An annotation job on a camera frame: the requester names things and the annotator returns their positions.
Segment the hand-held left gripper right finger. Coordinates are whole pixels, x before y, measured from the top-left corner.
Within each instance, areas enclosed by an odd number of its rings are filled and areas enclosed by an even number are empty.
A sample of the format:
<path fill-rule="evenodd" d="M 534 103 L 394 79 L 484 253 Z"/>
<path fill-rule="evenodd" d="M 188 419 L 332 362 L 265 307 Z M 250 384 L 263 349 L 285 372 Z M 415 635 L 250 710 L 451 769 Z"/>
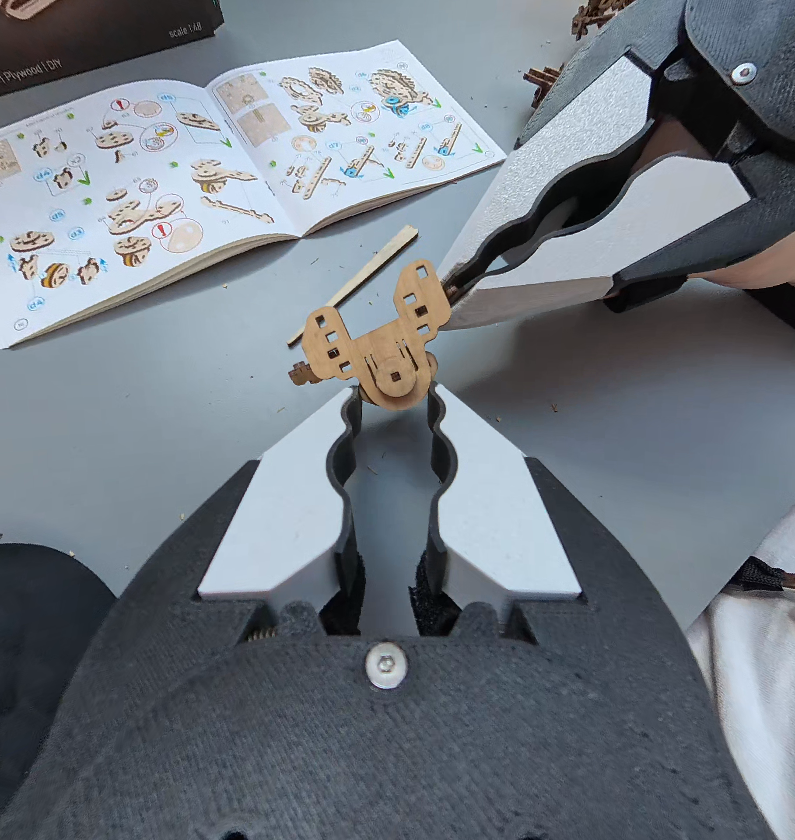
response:
<path fill-rule="evenodd" d="M 507 625 L 518 602 L 578 598 L 581 585 L 521 450 L 440 384 L 430 387 L 427 422 L 440 487 L 411 588 L 418 632 L 449 634 L 475 602 Z"/>

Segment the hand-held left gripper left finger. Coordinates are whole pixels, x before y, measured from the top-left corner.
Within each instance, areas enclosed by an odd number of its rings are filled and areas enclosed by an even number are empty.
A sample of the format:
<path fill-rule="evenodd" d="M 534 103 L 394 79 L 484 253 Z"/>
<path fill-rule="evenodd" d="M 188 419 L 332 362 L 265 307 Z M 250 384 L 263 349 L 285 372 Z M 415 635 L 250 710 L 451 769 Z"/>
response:
<path fill-rule="evenodd" d="M 364 563 L 344 485 L 356 467 L 362 400 L 346 387 L 266 450 L 198 594 L 310 604 L 328 634 L 360 634 Z"/>

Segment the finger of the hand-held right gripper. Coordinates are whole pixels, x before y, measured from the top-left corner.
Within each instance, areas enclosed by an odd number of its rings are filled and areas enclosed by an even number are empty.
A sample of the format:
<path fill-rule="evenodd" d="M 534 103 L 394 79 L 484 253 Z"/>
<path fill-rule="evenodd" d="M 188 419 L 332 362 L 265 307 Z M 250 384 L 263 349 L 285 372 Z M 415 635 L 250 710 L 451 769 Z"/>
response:
<path fill-rule="evenodd" d="M 653 78 L 621 56 L 598 73 L 566 66 L 438 270 L 450 299 L 468 296 L 491 263 L 525 245 L 563 202 L 616 195 L 655 121 Z"/>
<path fill-rule="evenodd" d="M 453 307 L 445 329 L 472 329 L 601 299 L 617 272 L 749 199 L 727 164 L 665 156 L 635 175 L 592 224 L 544 237 L 521 264 L 480 280 Z"/>

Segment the small wooden model part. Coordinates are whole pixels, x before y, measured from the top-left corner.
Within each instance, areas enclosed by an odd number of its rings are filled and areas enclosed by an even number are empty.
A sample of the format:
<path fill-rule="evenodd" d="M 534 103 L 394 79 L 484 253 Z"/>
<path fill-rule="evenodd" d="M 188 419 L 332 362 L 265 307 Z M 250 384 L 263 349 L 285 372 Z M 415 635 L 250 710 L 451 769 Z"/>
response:
<path fill-rule="evenodd" d="M 531 105 L 532 109 L 536 110 L 540 106 L 541 101 L 559 79 L 563 69 L 564 64 L 561 64 L 560 68 L 545 66 L 539 69 L 532 67 L 524 73 L 523 79 L 535 86 Z"/>
<path fill-rule="evenodd" d="M 571 22 L 571 35 L 576 41 L 587 36 L 591 27 L 597 29 L 608 23 L 634 1 L 587 1 L 578 7 Z"/>

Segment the person's right hand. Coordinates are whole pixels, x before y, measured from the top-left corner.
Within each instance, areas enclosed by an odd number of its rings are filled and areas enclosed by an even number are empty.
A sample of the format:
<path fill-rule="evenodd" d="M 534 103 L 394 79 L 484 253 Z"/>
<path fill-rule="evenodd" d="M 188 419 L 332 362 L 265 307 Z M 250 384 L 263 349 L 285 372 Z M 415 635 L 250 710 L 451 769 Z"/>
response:
<path fill-rule="evenodd" d="M 785 284 L 795 289 L 795 264 L 745 260 L 733 266 L 689 275 L 689 279 L 704 279 L 719 286 L 742 290 L 765 289 Z"/>

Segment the thin wooden stick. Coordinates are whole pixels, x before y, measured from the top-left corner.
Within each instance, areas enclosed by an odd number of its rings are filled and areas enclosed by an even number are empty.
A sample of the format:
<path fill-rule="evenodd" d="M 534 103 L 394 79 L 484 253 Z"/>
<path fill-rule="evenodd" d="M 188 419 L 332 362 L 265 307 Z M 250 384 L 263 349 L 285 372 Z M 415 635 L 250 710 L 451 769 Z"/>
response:
<path fill-rule="evenodd" d="M 419 231 L 416 227 L 412 225 L 404 226 L 383 248 L 375 252 L 364 266 L 329 298 L 324 306 L 331 308 L 340 306 L 365 283 L 375 277 L 404 248 L 414 242 L 418 236 Z"/>

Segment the black wrist rest pad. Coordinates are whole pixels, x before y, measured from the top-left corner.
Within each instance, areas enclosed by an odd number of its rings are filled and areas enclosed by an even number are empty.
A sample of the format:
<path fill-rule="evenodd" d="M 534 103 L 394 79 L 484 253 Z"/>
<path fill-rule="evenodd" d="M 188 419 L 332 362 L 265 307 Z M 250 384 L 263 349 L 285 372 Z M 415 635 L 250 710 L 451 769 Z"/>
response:
<path fill-rule="evenodd" d="M 0 543 L 0 815 L 114 602 L 102 580 L 67 553 Z"/>

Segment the person's white garment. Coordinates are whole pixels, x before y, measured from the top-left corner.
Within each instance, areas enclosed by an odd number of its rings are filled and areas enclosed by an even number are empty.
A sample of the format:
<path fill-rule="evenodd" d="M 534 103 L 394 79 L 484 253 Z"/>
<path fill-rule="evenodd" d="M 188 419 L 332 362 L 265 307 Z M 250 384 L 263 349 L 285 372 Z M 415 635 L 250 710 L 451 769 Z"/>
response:
<path fill-rule="evenodd" d="M 687 639 L 749 791 L 795 838 L 795 504 Z"/>

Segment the open instruction booklet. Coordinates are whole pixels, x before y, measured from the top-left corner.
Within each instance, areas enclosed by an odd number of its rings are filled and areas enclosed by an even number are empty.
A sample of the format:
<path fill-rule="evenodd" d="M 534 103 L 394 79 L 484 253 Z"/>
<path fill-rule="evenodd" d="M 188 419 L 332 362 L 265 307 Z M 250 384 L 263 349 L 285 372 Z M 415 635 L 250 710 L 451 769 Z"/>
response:
<path fill-rule="evenodd" d="M 0 350 L 505 153 L 399 41 L 145 80 L 0 129 Z"/>

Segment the black product box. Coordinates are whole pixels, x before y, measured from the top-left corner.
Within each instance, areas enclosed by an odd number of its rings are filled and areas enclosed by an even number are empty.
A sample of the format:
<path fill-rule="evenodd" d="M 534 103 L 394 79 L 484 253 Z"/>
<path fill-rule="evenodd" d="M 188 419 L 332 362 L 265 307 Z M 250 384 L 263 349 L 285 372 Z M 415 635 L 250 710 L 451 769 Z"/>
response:
<path fill-rule="evenodd" d="M 213 37 L 218 1 L 0 1 L 0 97 Z"/>

